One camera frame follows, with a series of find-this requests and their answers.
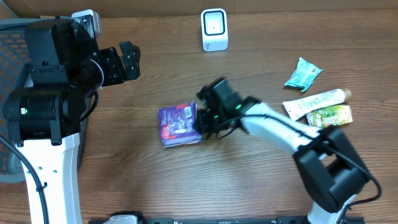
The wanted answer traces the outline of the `green tea drink carton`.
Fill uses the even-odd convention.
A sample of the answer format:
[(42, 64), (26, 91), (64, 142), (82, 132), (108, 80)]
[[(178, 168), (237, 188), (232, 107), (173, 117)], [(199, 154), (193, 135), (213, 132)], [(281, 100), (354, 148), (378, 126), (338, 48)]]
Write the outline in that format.
[(327, 128), (331, 125), (341, 126), (353, 122), (349, 105), (334, 105), (320, 108), (306, 115), (308, 124), (316, 128)]

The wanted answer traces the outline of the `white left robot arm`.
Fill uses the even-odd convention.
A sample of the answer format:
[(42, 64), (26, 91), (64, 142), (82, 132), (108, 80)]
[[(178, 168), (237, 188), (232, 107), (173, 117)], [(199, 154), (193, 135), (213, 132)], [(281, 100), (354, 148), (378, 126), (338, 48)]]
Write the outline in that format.
[(92, 18), (56, 17), (1, 26), (24, 31), (31, 86), (13, 90), (2, 108), (6, 145), (21, 161), (32, 223), (81, 223), (78, 151), (81, 123), (103, 86), (140, 76), (141, 51), (129, 41), (99, 49)]

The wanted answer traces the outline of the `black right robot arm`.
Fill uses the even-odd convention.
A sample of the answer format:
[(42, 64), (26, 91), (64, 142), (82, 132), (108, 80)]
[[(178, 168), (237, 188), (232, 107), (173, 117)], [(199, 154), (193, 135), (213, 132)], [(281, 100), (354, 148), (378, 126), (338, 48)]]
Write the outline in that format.
[(251, 96), (238, 93), (198, 93), (201, 133), (241, 128), (293, 157), (306, 191), (314, 201), (306, 223), (341, 223), (370, 173), (340, 128), (318, 129), (292, 121)]

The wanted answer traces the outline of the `teal snack packet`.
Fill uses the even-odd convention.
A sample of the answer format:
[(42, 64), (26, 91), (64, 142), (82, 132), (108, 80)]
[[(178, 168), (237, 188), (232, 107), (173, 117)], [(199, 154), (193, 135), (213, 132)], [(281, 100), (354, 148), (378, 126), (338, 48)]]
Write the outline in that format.
[(318, 68), (316, 65), (309, 63), (304, 58), (300, 57), (295, 71), (285, 82), (284, 86), (299, 88), (301, 89), (301, 92), (306, 92), (322, 71), (323, 70)]

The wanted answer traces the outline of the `white tube gold cap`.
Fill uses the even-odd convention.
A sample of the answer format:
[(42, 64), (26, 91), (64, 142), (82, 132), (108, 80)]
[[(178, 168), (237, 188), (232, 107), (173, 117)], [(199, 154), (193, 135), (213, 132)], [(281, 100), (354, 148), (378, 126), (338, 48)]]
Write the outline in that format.
[(282, 106), (289, 117), (296, 121), (314, 110), (346, 103), (352, 99), (352, 92), (347, 88), (338, 88), (324, 93), (307, 96), (293, 101), (285, 101)]

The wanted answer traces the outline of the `purple pad package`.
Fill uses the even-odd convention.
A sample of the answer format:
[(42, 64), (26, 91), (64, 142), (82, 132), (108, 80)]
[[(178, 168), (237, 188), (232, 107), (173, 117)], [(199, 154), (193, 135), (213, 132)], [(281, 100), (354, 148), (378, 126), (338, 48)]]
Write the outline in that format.
[(197, 104), (194, 101), (159, 109), (159, 136), (163, 147), (200, 142), (202, 135), (193, 127), (196, 120)]

